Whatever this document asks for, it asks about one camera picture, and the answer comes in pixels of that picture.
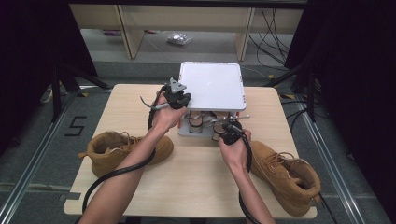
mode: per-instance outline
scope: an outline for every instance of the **black wire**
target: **black wire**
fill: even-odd
[[[268,52],[266,49],[263,49],[262,46],[261,46],[262,42],[261,42],[260,45],[259,45],[259,44],[257,44],[257,43],[253,40],[253,38],[251,37],[251,35],[249,35],[248,37],[249,37],[250,40],[253,42],[253,44],[257,47],[257,52],[258,52],[259,50],[261,50],[262,52],[266,53],[268,56],[270,56],[271,58],[273,58],[273,59],[276,60],[277,62],[281,63],[282,65],[284,64],[284,62],[283,62],[282,60],[278,59],[274,54]]]
[[[319,193],[319,197],[320,199],[323,201],[323,204],[325,205],[325,207],[327,208],[327,210],[329,211],[330,216],[332,217],[332,221],[335,224],[338,224],[337,219],[335,219],[334,214],[332,213],[332,210],[330,209],[330,206],[326,203],[326,200],[324,200],[323,196],[321,195],[321,193]]]
[[[162,93],[165,89],[166,89],[166,85],[165,85],[165,86],[162,86],[161,89],[157,92],[157,96],[156,96],[156,98],[155,98],[155,100],[154,100],[154,103],[153,103],[154,105],[156,105],[156,104],[158,103],[158,100],[160,99],[161,93]],[[153,119],[154,119],[154,114],[155,114],[155,110],[154,110],[154,109],[151,109],[151,110],[149,111],[149,115],[148,115],[148,128],[149,128],[149,129],[152,127],[152,121],[153,121]],[[87,190],[87,193],[86,193],[85,196],[84,196],[84,201],[83,201],[83,203],[82,203],[82,213],[84,213],[85,210],[87,209],[88,200],[90,199],[90,196],[91,196],[92,192],[93,192],[93,191],[96,189],[96,187],[98,187],[103,181],[105,181],[105,180],[107,180],[107,179],[109,179],[109,178],[112,178],[112,177],[114,177],[114,176],[117,176],[117,175],[122,175],[122,174],[125,174],[125,173],[128,173],[128,172],[132,172],[132,171],[134,171],[134,170],[138,170],[138,169],[144,167],[145,165],[149,164],[149,162],[152,161],[152,159],[154,158],[154,156],[155,156],[155,148],[154,148],[154,150],[152,150],[152,153],[150,154],[150,156],[149,156],[147,159],[145,159],[144,161],[139,162],[138,164],[135,164],[135,165],[131,165],[131,166],[128,166],[128,167],[124,167],[124,168],[121,168],[121,169],[112,171],[112,172],[110,172],[110,173],[108,173],[108,174],[106,174],[106,175],[103,175],[103,176],[101,176],[100,178],[98,178],[95,182],[93,182],[93,184],[90,186],[90,188]],[[78,223],[79,220],[81,219],[81,217],[79,217],[79,218],[76,220],[75,223]]]
[[[300,111],[297,113],[296,117],[294,117],[293,122],[292,122],[291,125],[290,125],[290,132],[291,132],[291,133],[293,133],[293,126],[294,126],[294,123],[295,123],[295,121],[297,120],[297,118],[298,118],[300,115],[302,115],[304,112],[306,112],[307,110],[308,110],[307,108],[305,108],[305,109],[303,109],[303,110],[300,110]]]
[[[282,102],[282,105],[286,105],[286,104],[293,104],[293,103],[306,103],[306,101],[287,101],[287,102]]]
[[[244,134],[244,133],[238,133],[242,139],[244,140],[245,146],[247,148],[247,171],[250,172],[251,169],[251,161],[252,161],[252,157],[253,157],[253,153],[251,151],[251,146],[250,143],[248,142],[248,137]],[[256,218],[254,218],[253,215],[251,215],[248,211],[248,209],[246,208],[244,201],[242,200],[242,195],[241,192],[239,191],[239,204],[241,206],[242,212],[245,214],[245,216],[247,217],[247,219],[249,221],[251,221],[253,224],[261,224]]]
[[[98,178],[95,182],[93,182],[93,184],[90,186],[90,188],[87,190],[87,193],[84,196],[84,201],[82,203],[82,213],[85,212],[85,210],[87,209],[87,204],[88,204],[88,200],[90,199],[90,196],[92,194],[92,192],[105,180],[112,178],[116,175],[122,175],[128,172],[132,172],[134,170],[138,170],[142,167],[144,167],[145,165],[147,165],[149,162],[152,161],[152,159],[155,156],[155,150],[152,151],[151,155],[145,159],[142,162],[139,162],[138,164],[132,165],[132,166],[128,166],[128,167],[124,167],[115,171],[112,171],[106,175],[101,176],[100,178]]]
[[[284,44],[282,43],[282,41],[280,41],[279,37],[277,36],[275,14],[276,14],[276,9],[273,8],[273,17],[272,17],[271,23],[268,23],[268,20],[267,20],[267,18],[265,17],[265,14],[264,14],[264,10],[262,9],[262,15],[263,15],[264,20],[265,20],[265,23],[267,24],[267,27],[268,27],[268,31],[267,31],[267,33],[265,34],[264,39],[265,39],[265,37],[267,37],[268,33],[271,33],[271,36],[273,37],[273,39],[274,39],[275,42],[276,42],[277,48],[271,46],[270,44],[268,44],[268,43],[265,42],[265,41],[264,41],[264,42],[265,42],[268,46],[271,46],[271,47],[273,47],[274,49],[278,49],[279,52],[280,52],[280,54],[282,55],[283,60],[286,61],[286,57],[285,57],[285,55],[283,54],[284,50],[282,50],[282,48],[280,47],[279,43],[280,43],[281,45],[283,45],[286,49],[289,49],[289,48],[286,47],[286,45],[284,45]],[[274,25],[275,34],[274,34],[274,33],[272,32],[272,30],[271,30],[272,25]]]

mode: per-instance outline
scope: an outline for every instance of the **wrist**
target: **wrist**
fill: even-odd
[[[238,176],[240,177],[240,176],[246,175],[248,173],[248,171],[247,171],[247,169],[245,169],[245,167],[236,166],[236,165],[230,166],[230,171],[234,177],[238,177]]]

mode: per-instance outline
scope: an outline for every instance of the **wooden table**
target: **wooden table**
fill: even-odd
[[[140,101],[152,102],[159,85],[119,84],[113,89],[94,136],[106,131],[128,132],[142,136],[148,130],[149,109]],[[273,88],[245,87],[247,109],[241,116],[243,127],[277,152],[298,157],[277,92]],[[180,136],[177,128],[167,134],[174,142],[173,154],[165,161],[148,166],[140,185],[126,209],[125,216],[154,217],[244,217],[238,202],[238,188],[224,164],[218,143],[210,138]],[[275,218],[292,217],[276,200],[268,185],[250,175],[260,195]],[[64,211],[81,214],[85,192],[96,180],[91,159],[85,157],[71,193],[78,200],[67,199]],[[302,218],[317,215],[312,207]]]

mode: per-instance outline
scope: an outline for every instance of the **finger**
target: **finger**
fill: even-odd
[[[158,98],[157,105],[160,105],[160,104],[163,104],[163,103],[166,103],[166,102],[167,102],[167,100],[166,100],[165,96],[163,95],[163,92],[161,92],[160,98]]]

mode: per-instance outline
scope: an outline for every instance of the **tan work boot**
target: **tan work boot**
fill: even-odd
[[[89,156],[92,160],[93,173],[101,177],[116,169],[141,139],[142,137],[130,137],[128,133],[100,133],[89,142],[87,152],[78,155],[81,158]],[[172,140],[164,136],[157,143],[155,156],[148,165],[164,161],[172,154],[173,149]]]
[[[319,202],[320,180],[312,166],[287,153],[276,153],[259,141],[252,141],[251,173],[266,181],[283,209],[292,216],[305,215],[312,199]]]

